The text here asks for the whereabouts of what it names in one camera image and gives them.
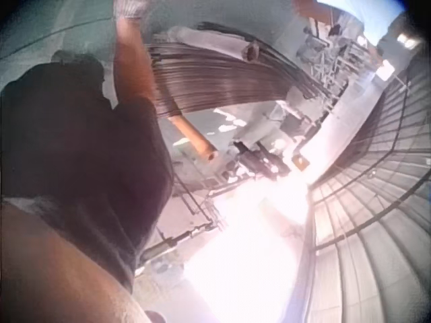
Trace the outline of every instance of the cable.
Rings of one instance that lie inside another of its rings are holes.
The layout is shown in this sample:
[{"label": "cable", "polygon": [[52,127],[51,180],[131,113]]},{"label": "cable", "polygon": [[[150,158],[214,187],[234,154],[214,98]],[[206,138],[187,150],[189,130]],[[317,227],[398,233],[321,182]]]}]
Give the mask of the cable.
[{"label": "cable", "polygon": [[27,47],[30,47],[30,46],[32,46],[34,44],[37,44],[38,42],[41,42],[41,41],[43,41],[43,40],[45,40],[45,39],[47,39],[47,38],[49,38],[51,36],[54,36],[56,34],[59,34],[61,32],[66,32],[66,31],[68,31],[70,29],[74,29],[76,27],[81,27],[81,26],[85,26],[85,25],[95,24],[96,22],[104,22],[104,21],[108,21],[108,20],[111,20],[111,19],[113,19],[113,17],[99,18],[99,19],[96,19],[96,20],[91,20],[91,21],[88,21],[88,22],[82,22],[80,24],[75,24],[75,25],[72,25],[72,26],[69,26],[69,27],[61,28],[59,30],[56,30],[55,32],[51,32],[50,34],[41,36],[41,37],[39,37],[39,38],[37,38],[37,39],[35,39],[35,40],[33,40],[33,41],[25,44],[25,45],[22,45],[21,47],[18,47],[17,49],[11,51],[9,54],[6,54],[6,55],[0,57],[0,61],[2,61],[4,59],[6,59],[6,58],[8,58],[8,57],[10,57],[10,56],[12,56],[14,54],[16,54],[17,52],[19,52],[19,51],[21,51],[21,50],[23,50],[23,49],[25,49]]}]

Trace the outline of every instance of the skin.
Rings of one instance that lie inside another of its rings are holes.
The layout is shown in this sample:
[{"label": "skin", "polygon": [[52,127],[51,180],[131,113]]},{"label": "skin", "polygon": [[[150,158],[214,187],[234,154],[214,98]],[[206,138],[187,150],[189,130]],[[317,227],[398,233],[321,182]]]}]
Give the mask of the skin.
[{"label": "skin", "polygon": [[[116,27],[119,102],[154,102],[154,75],[139,20],[121,18]],[[1,269],[2,322],[151,322],[107,271],[37,216],[8,204],[1,207]]]}]

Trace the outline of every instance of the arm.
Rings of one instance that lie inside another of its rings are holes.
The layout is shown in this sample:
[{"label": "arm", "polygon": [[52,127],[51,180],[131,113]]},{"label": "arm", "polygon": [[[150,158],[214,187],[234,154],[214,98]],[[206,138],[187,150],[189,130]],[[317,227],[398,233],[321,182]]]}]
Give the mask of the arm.
[{"label": "arm", "polygon": [[116,21],[114,83],[119,103],[135,98],[153,103],[156,100],[151,58],[143,45],[139,23],[139,19],[125,17]]}]

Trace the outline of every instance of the person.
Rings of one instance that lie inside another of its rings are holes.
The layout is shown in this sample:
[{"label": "person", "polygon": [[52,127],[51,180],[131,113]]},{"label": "person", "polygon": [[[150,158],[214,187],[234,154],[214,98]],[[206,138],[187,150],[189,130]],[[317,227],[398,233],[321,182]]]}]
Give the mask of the person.
[{"label": "person", "polygon": [[115,109],[91,55],[57,52],[1,93],[2,322],[151,322],[133,278],[173,177],[141,41],[148,8],[114,2]]}]

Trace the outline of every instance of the pipe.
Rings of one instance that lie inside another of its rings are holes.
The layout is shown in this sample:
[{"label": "pipe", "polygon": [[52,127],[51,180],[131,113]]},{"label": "pipe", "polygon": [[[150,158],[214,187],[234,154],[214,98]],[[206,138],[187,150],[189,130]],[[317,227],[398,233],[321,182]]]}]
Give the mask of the pipe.
[{"label": "pipe", "polygon": [[211,161],[217,156],[217,149],[183,115],[170,116],[169,121],[188,139],[197,153]]}]

